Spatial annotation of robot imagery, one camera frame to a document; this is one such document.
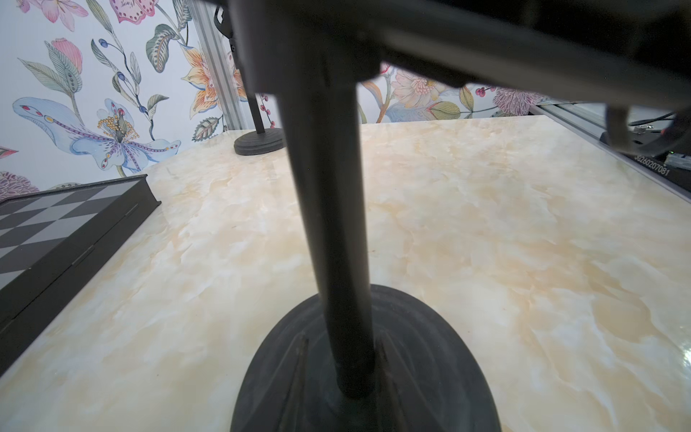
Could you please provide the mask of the black round stand base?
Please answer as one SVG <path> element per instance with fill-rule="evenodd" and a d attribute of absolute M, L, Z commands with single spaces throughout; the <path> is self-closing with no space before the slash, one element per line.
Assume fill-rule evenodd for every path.
<path fill-rule="evenodd" d="M 234 150 L 239 156 L 258 156 L 283 149 L 285 147 L 284 131 L 280 128 L 265 130 L 260 133 L 246 133 L 234 142 Z"/>

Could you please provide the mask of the black round disc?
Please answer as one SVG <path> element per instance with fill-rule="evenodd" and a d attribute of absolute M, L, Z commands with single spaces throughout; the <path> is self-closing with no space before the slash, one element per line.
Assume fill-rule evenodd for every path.
<path fill-rule="evenodd" d="M 461 337 L 402 291 L 371 288 L 374 334 L 331 344 L 321 301 L 289 311 L 252 358 L 235 431 L 498 431 L 487 380 Z"/>

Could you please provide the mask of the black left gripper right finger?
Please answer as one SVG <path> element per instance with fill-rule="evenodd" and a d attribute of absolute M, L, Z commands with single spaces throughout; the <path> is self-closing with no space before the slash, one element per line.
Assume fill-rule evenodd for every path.
<path fill-rule="evenodd" d="M 376 419 L 379 431 L 444 431 L 388 333 L 376 350 Z"/>

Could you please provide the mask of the black microphone stand pole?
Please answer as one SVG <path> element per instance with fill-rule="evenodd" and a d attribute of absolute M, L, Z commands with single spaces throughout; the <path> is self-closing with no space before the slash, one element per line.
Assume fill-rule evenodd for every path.
<path fill-rule="evenodd" d="M 266 128 L 261 118 L 259 104 L 257 102 L 257 95 L 254 89 L 252 88 L 252 85 L 250 84 L 249 70 L 246 68 L 246 63 L 240 55 L 240 51 L 236 43 L 236 40 L 233 37 L 233 34 L 230 34 L 229 45 L 232 62 L 235 70 L 239 72 L 240 81 L 242 82 L 242 87 L 245 91 L 246 99 L 250 109 L 251 118 L 255 126 L 255 130 L 258 134 L 263 134 L 266 132 Z"/>

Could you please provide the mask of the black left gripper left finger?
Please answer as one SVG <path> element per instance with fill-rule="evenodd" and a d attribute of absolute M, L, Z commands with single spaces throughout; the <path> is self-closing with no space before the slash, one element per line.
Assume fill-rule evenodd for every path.
<path fill-rule="evenodd" d="M 304 394 L 309 356 L 309 340 L 295 337 L 277 368 L 257 408 L 252 412 L 246 431 L 302 431 Z"/>

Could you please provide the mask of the black microphone clip holder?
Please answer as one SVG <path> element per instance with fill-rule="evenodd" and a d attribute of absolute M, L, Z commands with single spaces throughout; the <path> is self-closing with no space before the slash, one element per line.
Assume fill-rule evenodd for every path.
<path fill-rule="evenodd" d="M 227 15 L 227 11 L 223 6 L 217 5 L 214 11 L 214 25 L 216 29 L 227 39 L 232 40 L 234 38 L 233 27 L 230 18 Z"/>

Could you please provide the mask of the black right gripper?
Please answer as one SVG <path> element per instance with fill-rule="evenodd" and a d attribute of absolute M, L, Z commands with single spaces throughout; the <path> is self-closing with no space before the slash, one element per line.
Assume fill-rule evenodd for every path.
<path fill-rule="evenodd" d="M 448 84 L 475 82 L 618 107 L 690 106 L 690 80 L 434 1 L 347 1 L 345 22 L 388 63 Z"/>

